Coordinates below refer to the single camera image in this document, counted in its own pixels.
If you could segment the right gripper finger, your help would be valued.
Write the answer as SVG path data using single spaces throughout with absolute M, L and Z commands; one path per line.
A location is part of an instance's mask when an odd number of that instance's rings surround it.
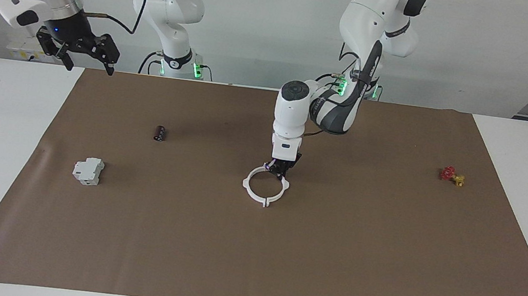
M 86 41 L 87 54 L 93 59 L 100 61 L 108 76 L 112 76 L 115 71 L 115 65 L 120 59 L 121 53 L 118 46 L 109 34 L 96 36 L 93 33 L 87 37 Z
M 54 38 L 48 30 L 40 29 L 36 33 L 36 38 L 45 55 L 60 60 L 62 62 L 62 65 L 67 69 L 67 71 L 71 71 L 74 68 L 74 62 L 72 58 L 70 58 L 70 55 L 68 53 L 68 43 L 63 42 L 60 46 L 58 46 L 54 42 Z

